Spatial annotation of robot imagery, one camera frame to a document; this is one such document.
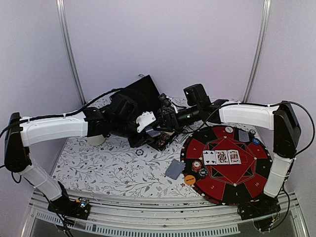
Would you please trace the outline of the grey card deck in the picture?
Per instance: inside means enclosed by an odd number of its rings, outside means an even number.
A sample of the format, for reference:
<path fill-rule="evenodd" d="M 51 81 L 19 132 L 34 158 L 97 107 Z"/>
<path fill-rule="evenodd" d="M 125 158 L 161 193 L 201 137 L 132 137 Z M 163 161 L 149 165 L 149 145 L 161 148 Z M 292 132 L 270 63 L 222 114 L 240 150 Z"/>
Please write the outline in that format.
<path fill-rule="evenodd" d="M 185 166 L 186 166 L 185 163 L 174 159 L 171 162 L 170 166 L 167 168 L 165 175 L 173 180 L 177 180 L 179 175 L 185 169 Z"/>

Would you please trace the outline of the red 5 poker chip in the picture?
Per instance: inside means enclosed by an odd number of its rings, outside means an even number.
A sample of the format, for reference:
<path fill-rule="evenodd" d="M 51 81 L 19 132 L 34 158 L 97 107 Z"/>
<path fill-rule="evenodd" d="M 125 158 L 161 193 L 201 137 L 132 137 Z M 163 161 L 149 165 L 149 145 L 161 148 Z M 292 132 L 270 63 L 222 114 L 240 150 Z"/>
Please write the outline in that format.
<path fill-rule="evenodd" d="M 195 160 L 192 163 L 192 171 L 193 172 L 198 172 L 202 168 L 202 164 L 200 161 Z"/>

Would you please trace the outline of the white dealer button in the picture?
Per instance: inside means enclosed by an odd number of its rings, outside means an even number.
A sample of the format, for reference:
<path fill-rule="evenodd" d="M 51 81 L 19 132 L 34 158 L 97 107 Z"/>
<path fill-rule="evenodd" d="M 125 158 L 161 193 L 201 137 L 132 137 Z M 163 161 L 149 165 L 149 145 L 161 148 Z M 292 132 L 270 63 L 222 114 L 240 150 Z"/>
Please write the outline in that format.
<path fill-rule="evenodd" d="M 227 133 L 232 133 L 232 132 L 234 131 L 234 129 L 233 129 L 232 127 L 230 127 L 230 126 L 226 126 L 226 127 L 225 127 L 225 131 L 226 131 Z"/>

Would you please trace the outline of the black 100 poker chips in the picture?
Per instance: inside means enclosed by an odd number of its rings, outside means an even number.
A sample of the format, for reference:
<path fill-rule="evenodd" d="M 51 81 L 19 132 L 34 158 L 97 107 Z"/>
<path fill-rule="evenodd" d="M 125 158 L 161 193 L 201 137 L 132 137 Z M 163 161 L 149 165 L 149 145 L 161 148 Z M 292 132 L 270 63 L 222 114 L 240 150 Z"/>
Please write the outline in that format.
<path fill-rule="evenodd" d="M 201 168 L 198 173 L 201 177 L 206 177 L 208 175 L 208 171 L 205 168 Z"/>

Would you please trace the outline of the orange big blind button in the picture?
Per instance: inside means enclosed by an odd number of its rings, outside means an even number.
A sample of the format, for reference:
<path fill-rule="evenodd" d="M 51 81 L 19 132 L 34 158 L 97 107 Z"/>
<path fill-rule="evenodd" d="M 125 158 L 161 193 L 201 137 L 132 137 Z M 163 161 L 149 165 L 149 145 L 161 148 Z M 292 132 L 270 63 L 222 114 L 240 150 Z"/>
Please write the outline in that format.
<path fill-rule="evenodd" d="M 195 176 L 193 176 L 193 175 L 186 175 L 186 176 L 184 177 L 184 182 L 185 182 L 187 185 L 191 186 L 191 185 L 194 185 L 194 184 L 195 184 L 196 178 L 195 178 Z"/>

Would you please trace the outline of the blue small blind button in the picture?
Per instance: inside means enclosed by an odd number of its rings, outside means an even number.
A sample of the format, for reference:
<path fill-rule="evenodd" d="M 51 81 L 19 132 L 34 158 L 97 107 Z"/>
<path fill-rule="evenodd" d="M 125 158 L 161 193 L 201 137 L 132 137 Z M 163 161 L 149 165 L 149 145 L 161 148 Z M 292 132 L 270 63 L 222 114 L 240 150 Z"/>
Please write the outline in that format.
<path fill-rule="evenodd" d="M 252 143 L 253 143 L 254 145 L 260 145 L 260 144 L 261 144 L 261 141 L 260 141 L 259 139 L 257 139 L 257 138 L 253 138 L 253 139 L 252 139 Z"/>

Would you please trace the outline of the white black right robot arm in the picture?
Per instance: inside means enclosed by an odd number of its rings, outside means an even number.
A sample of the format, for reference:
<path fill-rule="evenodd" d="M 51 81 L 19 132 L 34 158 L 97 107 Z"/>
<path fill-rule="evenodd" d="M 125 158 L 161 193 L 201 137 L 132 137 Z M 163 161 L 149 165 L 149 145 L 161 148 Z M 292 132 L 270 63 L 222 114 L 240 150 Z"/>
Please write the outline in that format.
<path fill-rule="evenodd" d="M 189 132 L 180 161 L 188 185 L 215 204 L 235 205 L 242 219 L 279 214 L 301 136 L 294 102 L 272 105 L 211 101 L 201 84 L 184 89 L 187 107 L 160 95 L 159 126 Z"/>

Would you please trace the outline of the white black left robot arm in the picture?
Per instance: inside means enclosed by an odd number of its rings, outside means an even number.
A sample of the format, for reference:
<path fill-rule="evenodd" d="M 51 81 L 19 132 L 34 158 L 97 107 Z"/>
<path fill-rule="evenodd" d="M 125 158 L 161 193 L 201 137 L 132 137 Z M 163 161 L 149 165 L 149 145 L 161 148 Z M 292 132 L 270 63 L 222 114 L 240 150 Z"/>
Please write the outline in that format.
<path fill-rule="evenodd" d="M 73 200 L 60 181 L 50 175 L 65 141 L 70 137 L 104 139 L 111 132 L 141 141 L 136 119 L 154 110 L 156 97 L 135 88 L 117 88 L 105 93 L 110 103 L 96 108 L 93 101 L 72 112 L 35 117 L 11 114 L 1 131 L 3 167 L 16 183 L 27 181 L 48 201 L 48 209 L 60 216 L 89 215 L 87 202 Z"/>

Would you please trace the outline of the blue white loose chip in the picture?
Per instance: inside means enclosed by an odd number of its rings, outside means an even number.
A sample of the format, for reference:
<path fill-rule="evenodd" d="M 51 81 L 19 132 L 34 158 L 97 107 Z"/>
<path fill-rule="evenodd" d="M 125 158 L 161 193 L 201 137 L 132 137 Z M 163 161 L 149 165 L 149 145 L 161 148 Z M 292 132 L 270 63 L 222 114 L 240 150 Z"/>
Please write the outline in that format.
<path fill-rule="evenodd" d="M 142 156 L 144 154 L 144 151 L 142 149 L 137 149 L 136 150 L 136 155 L 137 156 Z"/>

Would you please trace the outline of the open black poker chip case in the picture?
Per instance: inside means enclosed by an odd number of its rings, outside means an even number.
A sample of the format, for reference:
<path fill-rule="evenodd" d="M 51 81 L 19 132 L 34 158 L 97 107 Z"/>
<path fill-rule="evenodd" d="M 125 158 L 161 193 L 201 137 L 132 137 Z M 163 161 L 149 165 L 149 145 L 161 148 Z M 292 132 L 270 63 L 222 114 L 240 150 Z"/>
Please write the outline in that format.
<path fill-rule="evenodd" d="M 153 112 L 155 117 L 158 118 L 161 106 L 158 97 L 158 89 L 150 75 L 140 78 L 111 95 L 109 108 L 104 112 L 105 114 L 114 112 L 112 122 L 116 124 L 113 125 L 111 134 L 124 137 L 125 127 L 137 127 L 136 118 L 143 112 Z M 166 131 L 161 131 L 161 135 L 153 137 L 154 142 L 148 145 L 158 151 L 163 151 L 176 136 L 176 133 L 169 135 Z"/>

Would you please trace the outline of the round red black poker mat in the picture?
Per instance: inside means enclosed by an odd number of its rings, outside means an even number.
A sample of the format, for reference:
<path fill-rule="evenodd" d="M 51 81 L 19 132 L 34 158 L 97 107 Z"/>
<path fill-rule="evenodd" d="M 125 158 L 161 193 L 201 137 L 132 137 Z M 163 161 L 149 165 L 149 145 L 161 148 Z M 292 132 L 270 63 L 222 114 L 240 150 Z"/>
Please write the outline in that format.
<path fill-rule="evenodd" d="M 191 187 L 198 194 L 215 204 L 238 205 L 263 193 L 272 158 L 262 142 L 260 145 L 252 143 L 255 135 L 249 134 L 250 141 L 243 143 L 238 138 L 238 131 L 243 129 L 232 127 L 234 131 L 227 133 L 226 126 L 204 128 L 189 136 L 183 144 L 180 161 L 186 165 L 184 177 L 195 176 L 196 182 Z M 241 164 L 205 165 L 202 155 L 204 150 L 238 150 Z M 192 171 L 195 160 L 200 161 L 202 168 L 208 171 L 206 177 Z"/>

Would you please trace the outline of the small dark chip near dealer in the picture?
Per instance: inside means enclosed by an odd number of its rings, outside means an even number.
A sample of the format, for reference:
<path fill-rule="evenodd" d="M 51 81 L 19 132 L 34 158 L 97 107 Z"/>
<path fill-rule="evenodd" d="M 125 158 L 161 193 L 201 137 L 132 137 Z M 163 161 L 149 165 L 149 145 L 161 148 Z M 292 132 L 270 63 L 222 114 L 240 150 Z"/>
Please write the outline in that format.
<path fill-rule="evenodd" d="M 249 130 L 249 134 L 251 134 L 251 135 L 255 135 L 255 134 L 256 134 L 256 131 L 255 131 L 255 130 L 253 130 L 253 129 L 251 129 L 251 130 Z"/>

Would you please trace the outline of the left aluminium frame post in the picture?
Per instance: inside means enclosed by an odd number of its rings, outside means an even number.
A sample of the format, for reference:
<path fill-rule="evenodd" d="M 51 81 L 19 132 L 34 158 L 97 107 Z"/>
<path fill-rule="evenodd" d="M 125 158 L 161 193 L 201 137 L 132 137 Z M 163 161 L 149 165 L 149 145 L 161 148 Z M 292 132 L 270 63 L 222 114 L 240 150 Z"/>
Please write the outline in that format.
<path fill-rule="evenodd" d="M 67 24 L 67 17 L 66 17 L 66 11 L 65 11 L 65 5 L 63 0 L 57 0 L 56 1 L 56 7 L 57 7 L 57 13 L 58 13 L 58 18 L 59 18 L 59 23 L 60 23 L 60 28 L 61 28 L 61 33 L 62 33 L 62 38 L 64 41 L 65 45 L 65 51 L 66 51 L 66 56 L 68 58 L 71 74 L 74 80 L 74 85 L 76 92 L 79 97 L 79 101 L 82 105 L 86 103 L 86 99 L 84 96 L 83 88 L 79 79 L 79 74 L 75 62 L 75 57 L 73 54 L 73 49 L 71 45 L 71 39 L 70 39 L 70 34 L 69 34 L 69 29 L 68 29 L 68 24 Z"/>

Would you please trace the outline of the aluminium frame post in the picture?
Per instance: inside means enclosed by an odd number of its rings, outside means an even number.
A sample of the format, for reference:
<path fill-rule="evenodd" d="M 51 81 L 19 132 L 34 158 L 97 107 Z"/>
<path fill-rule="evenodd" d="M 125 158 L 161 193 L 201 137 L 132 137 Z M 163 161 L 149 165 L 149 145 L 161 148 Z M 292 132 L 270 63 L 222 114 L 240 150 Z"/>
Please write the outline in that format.
<path fill-rule="evenodd" d="M 244 92 L 244 96 L 242 102 L 248 102 L 251 96 L 251 92 L 253 86 L 255 84 L 255 79 L 257 75 L 257 71 L 260 64 L 261 54 L 264 46 L 265 36 L 269 24 L 269 16 L 271 11 L 271 0 L 264 0 L 263 1 L 263 8 L 262 8 L 262 15 L 261 15 L 261 22 L 259 27 L 259 35 L 257 39 L 257 44 L 255 48 L 255 54 L 249 74 L 249 79 L 246 85 L 246 89 Z"/>
<path fill-rule="evenodd" d="M 68 29 L 68 24 L 67 24 L 67 17 L 66 17 L 66 11 L 65 11 L 65 5 L 63 0 L 57 0 L 56 1 L 56 7 L 57 7 L 57 13 L 58 13 L 58 18 L 59 18 L 59 23 L 60 23 L 60 28 L 61 28 L 61 33 L 62 33 L 62 38 L 64 41 L 65 45 L 65 51 L 66 51 L 66 56 L 68 58 L 71 74 L 74 80 L 74 85 L 76 92 L 79 97 L 79 101 L 82 105 L 86 103 L 86 99 L 84 96 L 83 88 L 79 79 L 79 74 L 75 62 L 75 57 L 73 54 L 73 49 L 71 45 L 71 39 L 70 39 L 70 34 L 69 34 L 69 29 Z"/>

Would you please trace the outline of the right aluminium frame post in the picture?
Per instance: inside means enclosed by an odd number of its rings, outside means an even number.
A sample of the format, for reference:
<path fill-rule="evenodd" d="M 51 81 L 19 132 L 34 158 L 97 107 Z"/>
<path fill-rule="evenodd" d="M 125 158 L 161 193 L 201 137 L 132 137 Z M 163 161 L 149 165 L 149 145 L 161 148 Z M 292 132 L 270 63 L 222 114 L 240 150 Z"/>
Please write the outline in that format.
<path fill-rule="evenodd" d="M 257 75 L 257 71 L 260 64 L 261 54 L 264 46 L 265 36 L 269 24 L 269 16 L 271 11 L 271 0 L 264 0 L 263 1 L 263 8 L 262 8 L 262 15 L 261 15 L 261 22 L 259 27 L 259 35 L 257 39 L 257 44 L 255 48 L 255 54 L 249 74 L 249 79 L 246 85 L 246 89 L 244 92 L 244 96 L 242 102 L 248 102 L 251 96 L 251 92 L 253 86 L 255 84 L 255 79 Z"/>

